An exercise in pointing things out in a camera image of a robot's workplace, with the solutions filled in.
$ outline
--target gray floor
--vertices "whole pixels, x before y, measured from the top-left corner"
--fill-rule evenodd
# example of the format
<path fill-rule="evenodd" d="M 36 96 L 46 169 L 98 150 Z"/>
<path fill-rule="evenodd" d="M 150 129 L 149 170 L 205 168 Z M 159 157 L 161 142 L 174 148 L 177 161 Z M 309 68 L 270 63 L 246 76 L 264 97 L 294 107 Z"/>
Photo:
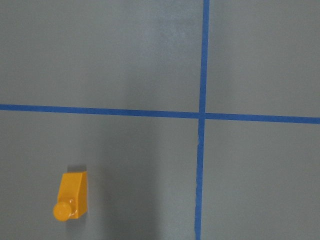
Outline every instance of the gray floor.
<path fill-rule="evenodd" d="M 202 1 L 0 2 L 0 104 L 198 112 Z M 320 2 L 213 0 L 206 112 L 320 117 Z M 0 239 L 193 240 L 198 120 L 0 111 Z M 320 127 L 206 120 L 203 240 L 320 239 Z M 52 215 L 88 171 L 88 213 Z"/>

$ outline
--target orange block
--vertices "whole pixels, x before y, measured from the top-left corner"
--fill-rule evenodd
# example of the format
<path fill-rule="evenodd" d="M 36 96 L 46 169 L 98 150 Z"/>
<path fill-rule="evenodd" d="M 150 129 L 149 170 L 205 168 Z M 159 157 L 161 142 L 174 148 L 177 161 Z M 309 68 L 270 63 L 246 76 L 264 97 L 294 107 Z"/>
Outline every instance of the orange block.
<path fill-rule="evenodd" d="M 78 219 L 88 210 L 87 172 L 67 172 L 62 175 L 54 217 L 62 222 Z"/>

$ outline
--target blue line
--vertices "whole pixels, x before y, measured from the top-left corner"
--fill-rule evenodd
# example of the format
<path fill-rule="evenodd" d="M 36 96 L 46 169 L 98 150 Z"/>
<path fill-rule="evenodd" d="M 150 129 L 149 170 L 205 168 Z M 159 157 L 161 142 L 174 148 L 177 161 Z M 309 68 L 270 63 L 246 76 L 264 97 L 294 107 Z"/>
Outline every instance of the blue line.
<path fill-rule="evenodd" d="M 194 232 L 195 232 L 196 240 L 201 240 L 204 144 L 205 144 L 205 122 L 206 122 L 205 112 L 206 112 L 208 41 L 209 41 L 209 9 L 210 9 L 210 0 L 203 0 L 199 119 L 198 119 L 198 141 L 199 142 L 198 142 L 197 157 L 196 157 L 196 189 L 195 189 L 195 213 L 194 213 Z"/>
<path fill-rule="evenodd" d="M 198 119 L 199 118 L 199 113 L 197 113 L 197 112 L 129 110 L 129 109 L 110 109 L 110 108 L 69 107 L 69 106 L 38 106 L 38 105 L 0 104 L 0 110 L 42 112 L 42 113 L 94 114 L 94 115 L 137 116 L 137 117 L 180 118 L 180 119 Z"/>
<path fill-rule="evenodd" d="M 320 124 L 320 117 L 206 113 L 206 119 L 271 123 Z"/>

